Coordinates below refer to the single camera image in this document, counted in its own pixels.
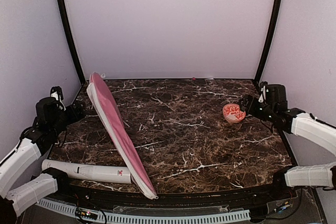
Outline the white shuttlecock tube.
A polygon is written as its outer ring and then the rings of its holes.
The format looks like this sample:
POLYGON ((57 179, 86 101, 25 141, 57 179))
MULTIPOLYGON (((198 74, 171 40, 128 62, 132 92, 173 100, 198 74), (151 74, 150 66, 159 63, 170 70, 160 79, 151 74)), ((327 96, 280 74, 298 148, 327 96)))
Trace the white shuttlecock tube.
POLYGON ((68 177, 73 179, 132 184, 131 173, 127 167, 67 163, 50 159, 45 159, 41 167, 42 170, 56 168, 67 173, 68 177))

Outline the pink racket cover bag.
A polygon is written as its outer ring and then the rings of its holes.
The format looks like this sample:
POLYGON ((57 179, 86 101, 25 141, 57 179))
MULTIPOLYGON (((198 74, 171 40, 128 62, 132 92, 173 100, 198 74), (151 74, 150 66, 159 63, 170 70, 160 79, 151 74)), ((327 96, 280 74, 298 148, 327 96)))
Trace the pink racket cover bag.
POLYGON ((124 128, 116 101, 105 81, 96 72, 90 76, 87 94, 118 153, 129 169, 134 183, 146 198, 158 199, 134 144, 124 128))

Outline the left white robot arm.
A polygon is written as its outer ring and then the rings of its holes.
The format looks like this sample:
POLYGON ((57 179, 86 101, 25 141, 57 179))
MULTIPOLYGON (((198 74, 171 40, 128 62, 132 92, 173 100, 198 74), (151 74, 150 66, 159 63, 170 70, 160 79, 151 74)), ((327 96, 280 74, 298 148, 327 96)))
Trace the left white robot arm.
POLYGON ((58 140, 67 126, 84 118, 83 105, 64 106, 60 99, 47 97, 36 104, 32 126, 22 131, 17 146, 1 161, 1 222, 16 223, 17 218, 42 198, 55 193, 63 201, 74 197, 66 172, 46 168, 35 179, 20 187, 12 186, 35 161, 58 140))

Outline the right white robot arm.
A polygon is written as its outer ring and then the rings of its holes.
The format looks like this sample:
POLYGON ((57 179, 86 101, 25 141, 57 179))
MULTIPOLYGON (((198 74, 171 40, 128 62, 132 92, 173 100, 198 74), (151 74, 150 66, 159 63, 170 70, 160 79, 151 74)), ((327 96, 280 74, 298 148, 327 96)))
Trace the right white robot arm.
POLYGON ((274 174, 268 187, 271 199, 280 199, 294 187, 335 190, 334 125, 302 109, 289 108, 286 88, 281 84, 264 82, 259 96, 246 94, 238 104, 241 111, 285 133, 296 158, 296 163, 274 174))

